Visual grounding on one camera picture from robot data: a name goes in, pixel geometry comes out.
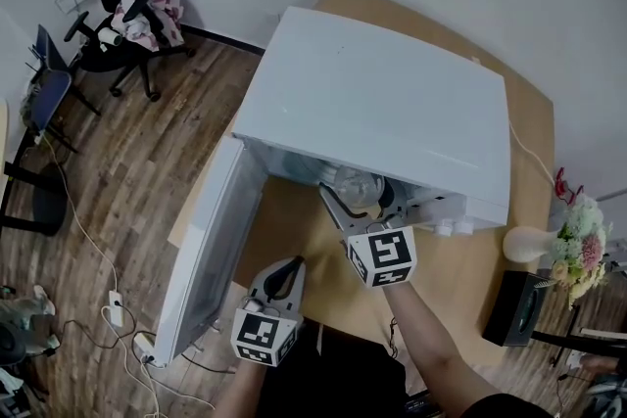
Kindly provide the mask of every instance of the clothing on chair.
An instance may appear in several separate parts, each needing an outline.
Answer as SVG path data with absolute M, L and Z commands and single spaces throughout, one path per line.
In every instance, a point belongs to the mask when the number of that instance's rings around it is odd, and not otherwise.
M 120 1 L 111 21 L 111 27 L 127 40 L 135 42 L 150 51 L 159 51 L 160 47 L 157 37 L 151 31 L 150 23 L 145 16 L 140 14 L 127 23 L 122 20 L 134 1 Z M 179 21 L 183 16 L 183 6 L 180 0 L 150 0 L 148 7 L 164 25 L 162 34 L 168 39 L 169 45 L 171 47 L 182 45 L 184 40 L 180 32 Z

